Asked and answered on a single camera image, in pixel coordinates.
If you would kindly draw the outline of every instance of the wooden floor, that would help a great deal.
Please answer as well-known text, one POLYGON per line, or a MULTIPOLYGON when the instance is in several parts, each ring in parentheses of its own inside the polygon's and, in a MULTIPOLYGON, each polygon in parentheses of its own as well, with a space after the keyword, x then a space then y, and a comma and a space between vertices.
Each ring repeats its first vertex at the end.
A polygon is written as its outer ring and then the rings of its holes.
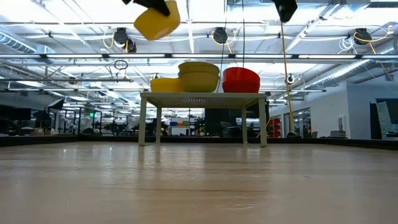
POLYGON ((323 145, 0 148, 0 223, 398 223, 398 153, 323 145))

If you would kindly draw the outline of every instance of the red bowl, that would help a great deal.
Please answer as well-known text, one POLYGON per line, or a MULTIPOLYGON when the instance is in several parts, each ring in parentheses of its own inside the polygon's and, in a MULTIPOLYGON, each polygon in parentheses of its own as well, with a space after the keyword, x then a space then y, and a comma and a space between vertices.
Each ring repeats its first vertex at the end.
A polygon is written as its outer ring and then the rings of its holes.
POLYGON ((225 93, 258 93, 260 76, 246 68, 228 68, 223 73, 223 89, 225 93))

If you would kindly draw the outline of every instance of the hanging cable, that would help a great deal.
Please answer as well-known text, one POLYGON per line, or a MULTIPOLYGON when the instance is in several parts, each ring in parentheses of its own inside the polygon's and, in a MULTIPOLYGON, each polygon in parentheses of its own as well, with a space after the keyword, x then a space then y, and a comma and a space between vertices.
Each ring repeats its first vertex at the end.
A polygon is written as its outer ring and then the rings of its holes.
POLYGON ((287 84, 287 62, 286 62, 285 34, 284 34, 284 25, 283 25, 282 21, 280 22, 280 29, 281 29, 281 33, 282 33, 282 48, 284 50, 284 65, 285 65, 285 80, 286 80, 285 84, 286 84, 287 102, 289 104, 290 132, 294 133, 293 107, 292 107, 292 100, 290 99, 289 85, 287 84))
MULTIPOLYGON (((375 49, 374 49, 374 47, 373 47, 373 44, 372 44, 372 43, 369 43, 369 45, 371 46, 373 53, 374 53, 374 54, 377 54, 376 51, 375 51, 375 49)), ((381 67, 383 67, 384 72, 388 75, 388 77, 390 78, 390 80, 391 80, 391 81, 394 81, 394 79, 393 79, 392 76, 388 73, 388 71, 387 71, 387 69, 385 68, 385 66, 384 66, 382 63, 380 63, 380 65, 381 65, 381 67)))
POLYGON ((104 37, 103 37, 102 41, 103 41, 103 43, 104 43, 104 46, 105 46, 107 49, 111 49, 111 48, 113 47, 114 32, 113 32, 113 34, 112 34, 112 43, 111 43, 111 46, 108 46, 108 45, 106 44, 106 42, 105 42, 105 37, 106 37, 106 31, 104 32, 104 37))
POLYGON ((245 46, 245 38, 246 38, 246 33, 245 33, 245 28, 244 28, 244 1, 242 1, 242 17, 243 17, 243 58, 242 58, 242 67, 244 68, 244 46, 245 46))
MULTIPOLYGON (((224 10, 224 13, 225 13, 224 30, 226 30, 226 12, 227 12, 227 8, 228 8, 228 5, 225 6, 225 10, 224 10)), ((223 72, 223 59, 224 59, 224 47, 225 47, 225 44, 223 44, 222 46, 223 46, 223 51, 222 51, 222 53, 221 53, 220 75, 219 75, 219 80, 218 80, 218 85, 217 85, 216 93, 218 93, 218 89, 220 88, 220 84, 221 84, 221 72, 223 72)))
POLYGON ((389 32, 390 32, 390 26, 388 27, 388 30, 387 30, 387 33, 385 34, 385 36, 384 36, 384 37, 381 37, 381 38, 379 38, 379 39, 377 39, 377 40, 363 40, 363 39, 360 39, 360 38, 358 38, 358 37, 356 36, 357 32, 354 33, 354 38, 357 39, 357 40, 360 40, 360 41, 362 41, 362 42, 373 43, 373 42, 377 42, 377 41, 379 41, 379 40, 385 39, 385 38, 388 36, 389 32))

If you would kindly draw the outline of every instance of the desk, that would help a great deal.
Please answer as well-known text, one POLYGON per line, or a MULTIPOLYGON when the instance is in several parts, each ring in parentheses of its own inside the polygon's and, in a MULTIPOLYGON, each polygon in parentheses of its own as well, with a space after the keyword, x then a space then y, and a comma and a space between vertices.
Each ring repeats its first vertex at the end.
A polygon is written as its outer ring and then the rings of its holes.
POLYGON ((145 146, 145 118, 147 102, 157 108, 156 143, 160 142, 160 125, 162 108, 213 108, 241 109, 243 143, 248 143, 248 127, 246 124, 246 108, 259 103, 261 147, 267 146, 265 94, 260 93, 141 93, 139 120, 140 146, 145 146))

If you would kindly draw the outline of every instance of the fluorescent light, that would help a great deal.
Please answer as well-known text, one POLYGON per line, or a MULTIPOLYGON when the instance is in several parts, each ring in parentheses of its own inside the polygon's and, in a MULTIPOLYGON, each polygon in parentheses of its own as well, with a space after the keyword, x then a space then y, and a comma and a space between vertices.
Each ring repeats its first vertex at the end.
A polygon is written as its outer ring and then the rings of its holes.
POLYGON ((228 54, 172 54, 173 58, 221 58, 229 57, 228 54))
POLYGON ((284 92, 286 92, 286 90, 270 90, 270 89, 261 89, 260 88, 260 91, 268 91, 268 92, 274 92, 274 93, 284 93, 284 92))
POLYGON ((299 55, 299 58, 317 58, 317 59, 341 59, 355 58, 356 55, 299 55))
POLYGON ((112 106, 110 106, 110 105, 100 105, 100 107, 105 108, 105 109, 112 109, 112 106))
POLYGON ((43 91, 75 91, 75 89, 43 89, 43 91))
POLYGON ((46 85, 44 85, 44 84, 41 84, 41 83, 38 83, 38 82, 32 82, 32 81, 18 81, 18 83, 24 84, 24 85, 33 86, 33 87, 43 87, 43 86, 46 86, 46 85))
POLYGON ((164 54, 110 54, 110 58, 164 58, 164 54))
MULTIPOLYGON (((235 57, 236 58, 243 58, 243 54, 237 54, 237 55, 235 55, 235 57)), ((244 58, 283 58, 284 57, 284 55, 280 55, 280 54, 278 54, 278 55, 272 55, 272 54, 262 54, 262 55, 254 55, 254 54, 251 54, 251 55, 244 55, 244 58)), ((292 57, 292 55, 286 55, 286 58, 291 58, 292 57)))
POLYGON ((37 54, 1 54, 0 58, 41 58, 37 54))
POLYGON ((48 58, 102 58, 101 54, 48 54, 48 58))
POLYGON ((62 95, 61 93, 57 93, 57 92, 51 92, 51 94, 55 95, 55 96, 61 96, 64 97, 64 95, 62 95))
POLYGON ((78 91, 108 91, 108 89, 77 89, 78 91))
POLYGON ((363 59, 397 59, 398 55, 363 55, 363 59))
POLYGON ((297 93, 318 93, 318 92, 326 92, 326 90, 293 90, 297 93))
POLYGON ((6 89, 8 91, 39 91, 39 89, 6 89))
POLYGON ((74 100, 78 100, 78 101, 88 101, 89 99, 85 98, 85 97, 80 97, 80 96, 69 96, 69 98, 74 99, 74 100))
POLYGON ((142 88, 135 88, 135 89, 112 89, 112 91, 144 91, 142 88))

